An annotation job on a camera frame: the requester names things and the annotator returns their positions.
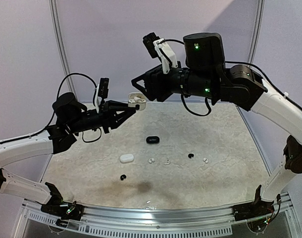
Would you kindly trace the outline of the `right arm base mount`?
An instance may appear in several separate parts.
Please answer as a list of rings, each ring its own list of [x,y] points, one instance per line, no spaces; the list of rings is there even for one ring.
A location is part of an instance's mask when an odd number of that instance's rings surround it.
[[[235,221],[248,220],[260,216],[271,214],[274,211],[274,202],[262,200],[241,203],[232,206]]]

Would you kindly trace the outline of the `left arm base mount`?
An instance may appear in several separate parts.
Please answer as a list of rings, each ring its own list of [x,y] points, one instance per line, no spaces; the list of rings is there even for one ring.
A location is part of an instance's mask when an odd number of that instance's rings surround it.
[[[58,216],[62,220],[80,221],[85,207],[82,204],[62,201],[58,204],[43,204],[41,211],[50,215]]]

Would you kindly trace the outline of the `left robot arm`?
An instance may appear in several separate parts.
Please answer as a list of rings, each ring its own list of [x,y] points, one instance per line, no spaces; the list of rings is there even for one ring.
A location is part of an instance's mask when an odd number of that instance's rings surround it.
[[[80,132],[101,129],[109,133],[140,109],[138,104],[117,101],[102,101],[89,110],[79,103],[71,92],[64,93],[53,103],[57,116],[54,125],[46,126],[39,134],[28,134],[23,138],[0,141],[0,193],[19,196],[36,201],[55,214],[66,211],[63,198],[52,183],[37,183],[17,176],[4,167],[6,165],[41,155],[52,155],[67,151],[76,142]]]

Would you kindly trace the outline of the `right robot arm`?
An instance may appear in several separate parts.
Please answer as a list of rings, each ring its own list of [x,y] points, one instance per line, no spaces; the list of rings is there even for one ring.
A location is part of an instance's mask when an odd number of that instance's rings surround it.
[[[234,212],[244,217],[273,211],[281,190],[302,174],[302,107],[281,92],[259,67],[234,61],[227,68],[218,33],[195,33],[183,38],[185,67],[177,61],[168,39],[149,33],[143,43],[161,64],[133,79],[132,85],[150,101],[164,102],[172,94],[179,94],[181,100],[203,97],[208,108],[219,101],[229,102],[264,116],[289,133],[285,161],[256,189],[253,202],[234,207]]]

